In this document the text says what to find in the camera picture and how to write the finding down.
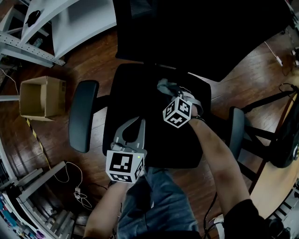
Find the hardwood floor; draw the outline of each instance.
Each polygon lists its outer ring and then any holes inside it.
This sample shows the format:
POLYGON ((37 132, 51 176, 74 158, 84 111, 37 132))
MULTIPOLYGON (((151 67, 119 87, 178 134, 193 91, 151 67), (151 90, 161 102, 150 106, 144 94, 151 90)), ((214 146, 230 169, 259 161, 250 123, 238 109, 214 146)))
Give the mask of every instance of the hardwood floor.
MULTIPOLYGON (((287 55, 292 48, 288 35, 274 36, 268 41, 268 44, 282 57, 282 60, 288 59, 287 55)), ((82 188, 85 190, 90 183, 107 186, 109 182, 105 173, 105 156, 102 153, 106 108, 95 114, 90 151, 87 154, 81 154, 75 152, 68 142, 68 113, 71 99, 77 84, 83 80, 92 79, 100 83, 98 96, 110 93, 117 67, 121 63, 129 62, 116 59, 114 57, 116 52, 116 30, 110 29, 67 54, 68 61, 63 67, 55 65, 52 69, 48 69, 27 63, 12 75, 18 86, 24 80, 46 75, 67 81, 66 114, 55 117, 53 122, 31 121, 31 123, 43 143, 50 164, 54 166, 62 160, 77 164, 83 171, 82 188)), ((231 106, 244 107, 258 99, 278 93, 278 86, 286 82, 288 77, 283 75, 275 57, 263 43, 248 54, 220 83, 204 80, 212 88, 212 112, 226 119, 231 106)), ((14 83, 8 81, 2 94, 16 94, 14 83)), ((248 113, 247 117, 253 126, 274 132, 287 100, 288 98, 285 97, 275 103, 254 109, 248 113)), ((0 137, 18 176, 27 174, 35 168, 43 167, 47 170, 47 163, 38 142, 33 137, 25 119, 19 115, 18 102, 0 102, 0 125, 0 137)), ((241 152, 240 161, 253 171, 257 171, 261 163, 260 158, 244 150, 241 152)), ((80 181, 79 172, 76 169, 71 169, 71 166, 69 170, 72 171, 71 183, 63 185, 54 179, 49 182, 50 187, 70 210, 76 208, 77 212, 85 211, 75 200, 71 204, 69 202, 73 190, 71 189, 69 193, 66 193, 65 190, 73 188, 73 185, 76 186, 80 181)), ((215 193, 214 181, 206 161, 202 159, 196 169, 172 169, 171 172, 175 182, 188 195, 194 215, 199 222, 200 231, 203 232, 203 217, 215 193)), ((60 180, 67 179, 63 170, 57 177, 60 180)), ((250 186, 251 182, 248 179, 245 180, 250 186)), ((88 215, 88 213, 85 211, 77 223, 85 224, 87 217, 84 215, 88 215)), ((220 213, 219 204, 216 202, 208 219, 212 219, 220 213)))

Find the denim jeans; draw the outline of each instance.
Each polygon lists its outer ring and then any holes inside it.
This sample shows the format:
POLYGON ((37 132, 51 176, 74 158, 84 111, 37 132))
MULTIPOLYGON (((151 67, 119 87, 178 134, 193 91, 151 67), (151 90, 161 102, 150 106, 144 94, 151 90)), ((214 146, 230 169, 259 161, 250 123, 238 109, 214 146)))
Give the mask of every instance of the denim jeans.
POLYGON ((127 192, 118 238, 131 239, 157 231, 198 231, 198 225, 187 196, 170 173, 149 167, 127 192))

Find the bracelet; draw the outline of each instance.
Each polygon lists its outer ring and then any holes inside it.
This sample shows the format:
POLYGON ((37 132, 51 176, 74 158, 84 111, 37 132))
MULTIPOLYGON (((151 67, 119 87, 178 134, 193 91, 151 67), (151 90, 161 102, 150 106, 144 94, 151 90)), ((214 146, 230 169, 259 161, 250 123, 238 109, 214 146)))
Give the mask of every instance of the bracelet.
POLYGON ((198 120, 205 122, 205 120, 202 117, 200 117, 199 115, 191 116, 191 119, 198 119, 198 120))

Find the black sleeve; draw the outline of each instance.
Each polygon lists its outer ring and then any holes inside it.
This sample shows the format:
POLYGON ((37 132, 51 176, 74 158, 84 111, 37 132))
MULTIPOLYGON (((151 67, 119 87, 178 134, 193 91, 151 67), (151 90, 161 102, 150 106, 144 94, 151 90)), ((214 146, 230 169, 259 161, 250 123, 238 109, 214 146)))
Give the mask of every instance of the black sleeve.
POLYGON ((267 239, 266 220, 258 214, 258 210, 250 199, 234 206, 224 218, 225 239, 267 239))

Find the chair backrest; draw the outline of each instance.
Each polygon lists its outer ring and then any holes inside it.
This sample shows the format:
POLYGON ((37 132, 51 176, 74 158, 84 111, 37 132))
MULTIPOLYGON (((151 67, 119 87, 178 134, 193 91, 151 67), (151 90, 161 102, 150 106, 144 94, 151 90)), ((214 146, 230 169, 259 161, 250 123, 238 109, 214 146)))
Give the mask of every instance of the chair backrest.
POLYGON ((284 0, 114 0, 116 57, 221 81, 291 21, 284 0))

